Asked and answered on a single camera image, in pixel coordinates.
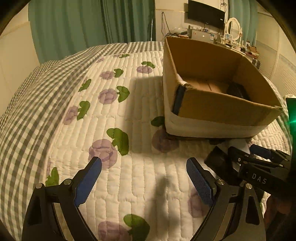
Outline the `person's right hand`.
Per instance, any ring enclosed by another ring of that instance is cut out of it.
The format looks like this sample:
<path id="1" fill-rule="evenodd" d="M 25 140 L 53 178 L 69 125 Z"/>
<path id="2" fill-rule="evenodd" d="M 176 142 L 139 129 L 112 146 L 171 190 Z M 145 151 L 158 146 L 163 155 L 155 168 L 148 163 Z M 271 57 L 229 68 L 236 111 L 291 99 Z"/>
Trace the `person's right hand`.
<path id="1" fill-rule="evenodd" d="M 292 207 L 295 206 L 295 198 L 281 199 L 273 195 L 269 196 L 266 202 L 266 211 L 264 213 L 264 224 L 269 226 L 276 214 L 290 214 Z"/>

